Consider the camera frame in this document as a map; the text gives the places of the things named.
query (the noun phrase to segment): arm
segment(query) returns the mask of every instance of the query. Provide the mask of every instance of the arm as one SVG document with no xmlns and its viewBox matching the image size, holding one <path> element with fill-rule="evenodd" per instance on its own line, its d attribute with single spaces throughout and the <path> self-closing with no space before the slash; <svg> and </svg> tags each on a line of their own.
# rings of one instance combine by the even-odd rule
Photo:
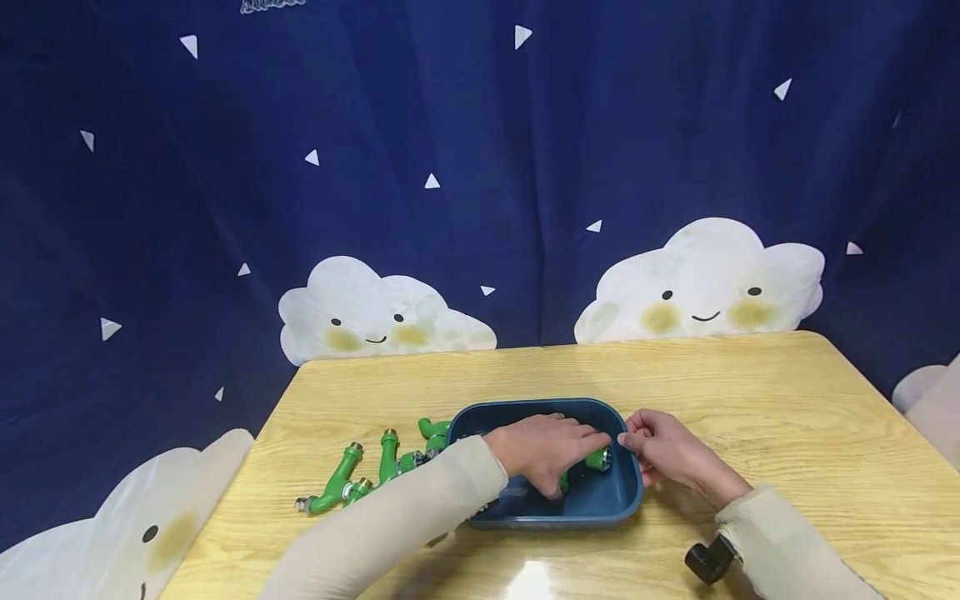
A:
<svg viewBox="0 0 960 600">
<path fill-rule="evenodd" d="M 769 486 L 759 486 L 735 499 L 717 514 L 716 522 L 763 598 L 883 597 L 851 571 L 813 525 Z"/>
<path fill-rule="evenodd" d="M 672 479 L 718 511 L 754 590 L 767 600 L 876 600 L 882 596 L 840 560 L 819 532 L 769 486 L 751 487 L 675 417 L 639 410 L 620 443 L 640 461 L 643 483 Z"/>
<path fill-rule="evenodd" d="M 353 600 L 494 501 L 510 477 L 523 475 L 543 495 L 557 496 L 561 474 L 610 442 L 560 414 L 463 439 L 308 529 L 280 559 L 260 600 Z"/>
<path fill-rule="evenodd" d="M 466 438 L 308 529 L 276 565 L 260 600 L 353 600 L 507 486 L 480 436 Z"/>
</svg>

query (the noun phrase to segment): yellow cheek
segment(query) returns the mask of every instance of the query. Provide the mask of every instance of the yellow cheek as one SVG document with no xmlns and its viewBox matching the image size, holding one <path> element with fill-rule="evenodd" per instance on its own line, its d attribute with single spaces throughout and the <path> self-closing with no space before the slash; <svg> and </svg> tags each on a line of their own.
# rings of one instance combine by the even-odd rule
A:
<svg viewBox="0 0 960 600">
<path fill-rule="evenodd" d="M 774 319 L 774 306 L 756 298 L 738 301 L 727 312 L 727 320 L 741 331 L 760 329 Z"/>
<path fill-rule="evenodd" d="M 160 535 L 150 542 L 147 568 L 151 572 L 164 571 L 186 553 L 197 532 L 200 520 L 193 511 L 183 513 L 160 530 Z"/>
<path fill-rule="evenodd" d="M 680 326 L 680 309 L 669 302 L 650 306 L 640 315 L 640 324 L 655 335 L 665 335 Z"/>
<path fill-rule="evenodd" d="M 326 329 L 326 344 L 341 352 L 355 352 L 363 347 L 363 341 L 352 331 L 332 326 Z"/>
<path fill-rule="evenodd" d="M 422 347 L 426 346 L 430 339 L 426 331 L 416 325 L 397 325 L 394 327 L 392 337 L 404 346 Z"/>
</svg>

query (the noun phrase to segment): beige long sleeve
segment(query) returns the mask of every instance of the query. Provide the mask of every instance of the beige long sleeve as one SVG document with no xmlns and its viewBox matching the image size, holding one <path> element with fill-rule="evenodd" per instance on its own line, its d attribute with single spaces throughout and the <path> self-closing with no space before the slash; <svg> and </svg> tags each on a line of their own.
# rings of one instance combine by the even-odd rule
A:
<svg viewBox="0 0 960 600">
<path fill-rule="evenodd" d="M 267 580 L 260 600 L 354 600 L 397 563 L 455 529 L 507 485 L 479 436 L 308 529 Z M 816 529 L 760 486 L 717 515 L 757 593 L 767 600 L 876 600 Z"/>
<path fill-rule="evenodd" d="M 773 488 L 759 486 L 716 518 L 754 590 L 767 600 L 874 600 L 820 533 Z"/>
<path fill-rule="evenodd" d="M 455 529 L 507 486 L 479 436 L 451 444 L 308 529 L 287 550 L 261 600 L 353 600 L 402 559 Z"/>
</svg>

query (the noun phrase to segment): green pipe fitting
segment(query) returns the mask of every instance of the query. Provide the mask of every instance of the green pipe fitting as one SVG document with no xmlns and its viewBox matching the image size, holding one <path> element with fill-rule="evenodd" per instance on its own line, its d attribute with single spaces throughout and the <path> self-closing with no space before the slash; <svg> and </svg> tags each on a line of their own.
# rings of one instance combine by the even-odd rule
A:
<svg viewBox="0 0 960 600">
<path fill-rule="evenodd" d="M 400 447 L 400 438 L 396 430 L 387 429 L 380 436 L 380 485 L 387 483 L 399 475 L 396 468 L 396 449 Z"/>
<path fill-rule="evenodd" d="M 430 461 L 437 458 L 437 455 L 446 448 L 446 435 L 433 436 L 426 441 L 426 460 Z"/>
<path fill-rule="evenodd" d="M 330 480 L 326 482 L 324 493 L 319 496 L 311 495 L 297 498 L 297 502 L 294 504 L 297 510 L 308 515 L 318 515 L 346 499 L 345 495 L 349 491 L 350 476 L 361 458 L 363 458 L 363 446 L 361 444 L 353 442 L 344 448 L 344 458 L 340 460 L 340 465 L 333 471 Z"/>
<path fill-rule="evenodd" d="M 446 437 L 446 432 L 450 430 L 450 421 L 440 420 L 437 422 L 430 422 L 430 419 L 424 417 L 417 421 L 417 427 L 420 429 L 420 434 L 425 440 L 429 440 L 434 436 L 444 436 Z"/>
<path fill-rule="evenodd" d="M 396 474 L 409 473 L 424 463 L 423 453 L 419 450 L 407 452 L 396 461 Z"/>
<path fill-rule="evenodd" d="M 347 498 L 344 500 L 344 506 L 349 506 L 364 497 L 373 490 L 373 481 L 366 477 L 361 477 L 355 484 L 350 484 Z"/>
<path fill-rule="evenodd" d="M 607 470 L 610 468 L 610 461 L 610 447 L 607 446 L 590 452 L 584 462 L 587 463 L 588 468 L 592 468 L 593 470 Z"/>
</svg>

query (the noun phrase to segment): cloud eye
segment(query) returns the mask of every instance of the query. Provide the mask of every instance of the cloud eye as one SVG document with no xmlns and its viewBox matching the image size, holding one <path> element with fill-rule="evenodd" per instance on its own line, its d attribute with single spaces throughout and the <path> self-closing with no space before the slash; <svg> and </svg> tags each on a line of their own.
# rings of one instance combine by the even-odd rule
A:
<svg viewBox="0 0 960 600">
<path fill-rule="evenodd" d="M 151 525 L 147 528 L 147 531 L 143 532 L 143 543 L 147 543 L 156 537 L 156 533 L 159 531 L 159 528 L 156 525 Z"/>
</svg>

